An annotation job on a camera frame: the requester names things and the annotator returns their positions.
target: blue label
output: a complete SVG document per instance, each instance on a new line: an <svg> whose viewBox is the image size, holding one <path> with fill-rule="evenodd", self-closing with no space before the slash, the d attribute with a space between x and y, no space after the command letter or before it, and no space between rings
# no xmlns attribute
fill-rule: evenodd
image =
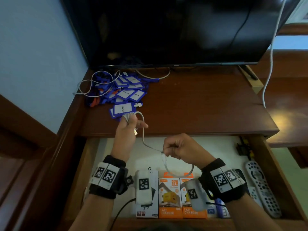
<svg viewBox="0 0 308 231"><path fill-rule="evenodd" d="M208 209L208 214L215 214L215 209Z"/></svg>

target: white power cord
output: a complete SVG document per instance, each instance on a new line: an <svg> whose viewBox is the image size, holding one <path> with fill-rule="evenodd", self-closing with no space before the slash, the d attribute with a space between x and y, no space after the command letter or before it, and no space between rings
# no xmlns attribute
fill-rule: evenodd
<svg viewBox="0 0 308 231"><path fill-rule="evenodd" d="M134 113L125 114L125 115L123 115L123 117L126 119L127 122L129 122L130 116L131 116L132 114L137 114L137 113L139 113L139 114L141 115L142 120L144 121L144 116L143 116L143 114L142 114L141 112L139 112L139 111L134 112ZM168 167L167 167L167 157L166 157L166 155L164 154L164 151L161 151L161 150L155 149L155 148L153 148L153 147L150 147L149 145L147 145L147 144L144 142L144 128L142 129L142 142L143 142L143 144L144 144L145 146L147 146L147 147L149 147L149 148L151 148L151 149L153 149L153 150L155 150L155 151L159 151L159 152L161 153L161 156L162 156L162 158L163 158L163 163L164 163L165 169L166 169L166 171L167 171L171 176L173 176L173 177L175 177L175 178L184 178L184 177L188 177L188 176L191 175L191 173L193 172L194 165L192 164L192 169L191 169L190 172L189 172L187 175L185 175L185 176L178 176L178 175L175 175L175 174L171 173L171 172L169 171Z"/></svg>
<svg viewBox="0 0 308 231"><path fill-rule="evenodd" d="M111 76L112 81L111 81L111 82L107 82L107 83L100 83L100 82L94 81L94 80L93 80L93 76L94 76L96 73L98 73L98 72L106 72L108 75ZM120 74L121 74L121 71L120 71L120 70L118 70L118 71L115 73L115 75L116 75L118 72L119 72L119 75L118 75L118 77L119 77ZM78 87L78 90L80 91L80 93L79 93L79 92L76 92L76 93L74 93L74 95L85 95L85 96L87 96L87 97L100 97L100 96L103 96L103 95L105 95L106 93L108 93L108 92L110 91L111 87L110 87L105 93L103 93L103 94L101 94L101 95L97 95L97 96L89 96L89 95L87 95L87 94L91 91L92 82L95 82L95 83L98 83L98 84L102 84L102 85L106 85L106 84L113 83L118 77L113 78L113 76L112 76L109 72L104 71L104 70L99 70L99 71L95 72L94 74L92 74L91 79L85 79L85 80L79 82L77 87ZM85 81L91 81L91 85L90 85L89 90L88 90L86 93L83 93L83 92L81 91L81 89L80 89L80 85L81 85L81 83L83 83L83 82L85 82Z"/></svg>
<svg viewBox="0 0 308 231"><path fill-rule="evenodd" d="M282 15L285 3L286 3L286 0L283 0L281 8L280 8L280 11L279 11L279 15L278 15L278 19L277 19L274 35L273 35L273 38L272 38L272 43L270 45L270 57L269 57L269 59L270 59L270 69L269 69L269 76L267 77L267 80L265 82L265 85L264 85L264 88L263 88L263 92L262 92L262 102L263 102L264 108L266 108L265 100L264 100L265 90L266 90L267 84L269 83L269 80L270 80L270 77L271 77L272 71L273 71L273 44L274 44L274 40L275 40L277 31L278 31L278 26L279 26L279 22L280 22L280 19L281 19L281 15Z"/></svg>
<svg viewBox="0 0 308 231"><path fill-rule="evenodd" d="M146 78L149 78L149 79L156 79L156 78L151 78L151 77L145 76L144 74L141 74L141 73L139 72L139 70L137 70L137 69L136 69L136 72L137 72L138 74L140 74L141 76L143 76L143 77L146 77ZM161 78L159 78L159 79L163 79L163 78L168 77L168 75L170 74L170 72L171 72L171 70L169 70L169 73L168 73L166 76L161 77Z"/></svg>

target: open drawer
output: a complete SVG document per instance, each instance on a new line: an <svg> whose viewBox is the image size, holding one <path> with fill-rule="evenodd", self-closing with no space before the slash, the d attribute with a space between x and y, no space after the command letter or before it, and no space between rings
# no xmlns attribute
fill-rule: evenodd
<svg viewBox="0 0 308 231"><path fill-rule="evenodd" d="M237 136L216 136L216 137L194 137L196 141L206 148L215 157L220 157L231 168L239 168L243 171L248 185L249 182L247 172L244 169L244 163L248 160L246 156L237 155L235 145L239 142ZM267 145L265 138L260 135L247 135L249 144L254 152L254 159L261 166L265 177L268 181L268 185L275 194L275 197L279 203L282 211L281 219L275 219L279 225L285 230L305 230L305 222L307 221L305 214L296 199L289 183L287 182L278 162L275 159L271 149ZM163 138L146 138L145 142L149 145L162 146ZM80 205L83 200L83 195L91 173L95 170L95 167L99 161L101 161L106 154L109 154L112 148L113 139L88 139L84 148L72 187L67 199L67 203L64 209L62 221L71 222L77 216ZM160 172L160 177L164 172L164 166L161 161L157 164L161 164L157 167L153 161L156 161L156 156L150 154L149 148L142 145L141 138L137 138L136 146L134 147L131 158L127 163L129 174L134 175L134 172L138 169L147 169L152 165L153 169L157 169ZM177 159L167 159L168 167L172 171L175 167L172 166L173 162ZM183 169L184 173L190 169L190 165L186 163L179 163L177 161L177 168ZM199 169L194 170L194 176L197 177L201 174ZM134 191L127 191L121 196L117 196L114 205L113 216L119 211L122 205L129 199L134 198ZM133 207L127 206L119 216L113 230L137 230L144 226L150 225L162 221L160 219L146 220L136 219ZM176 223L185 223L193 227L209 230L232 230L235 229L231 219L206 219L206 220L170 220Z"/></svg>

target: orange and white box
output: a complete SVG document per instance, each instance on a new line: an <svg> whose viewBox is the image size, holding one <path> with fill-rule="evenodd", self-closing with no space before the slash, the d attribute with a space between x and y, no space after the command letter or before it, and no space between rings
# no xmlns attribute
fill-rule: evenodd
<svg viewBox="0 0 308 231"><path fill-rule="evenodd" d="M183 205L183 218L206 219L208 217L206 210L197 212L192 208L190 198L184 186L184 182L189 181L192 178L193 178L193 174L189 175L187 178L180 178L181 196L182 196L182 205Z"/></svg>
<svg viewBox="0 0 308 231"><path fill-rule="evenodd" d="M183 219L180 179L168 176L159 179L159 217L160 219Z"/></svg>

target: wrist-mounted device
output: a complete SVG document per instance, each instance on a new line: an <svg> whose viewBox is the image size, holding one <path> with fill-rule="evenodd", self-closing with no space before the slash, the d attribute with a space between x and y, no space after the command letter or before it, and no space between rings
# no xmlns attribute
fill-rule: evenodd
<svg viewBox="0 0 308 231"><path fill-rule="evenodd" d="M245 181L219 158L202 169L199 182L210 199L220 198L225 203L238 200L246 191Z"/></svg>
<svg viewBox="0 0 308 231"><path fill-rule="evenodd" d="M125 166L124 161L113 158L111 155L106 156L90 178L89 194L109 199L115 199L116 194L123 194L134 182L132 176L127 177L128 169Z"/></svg>

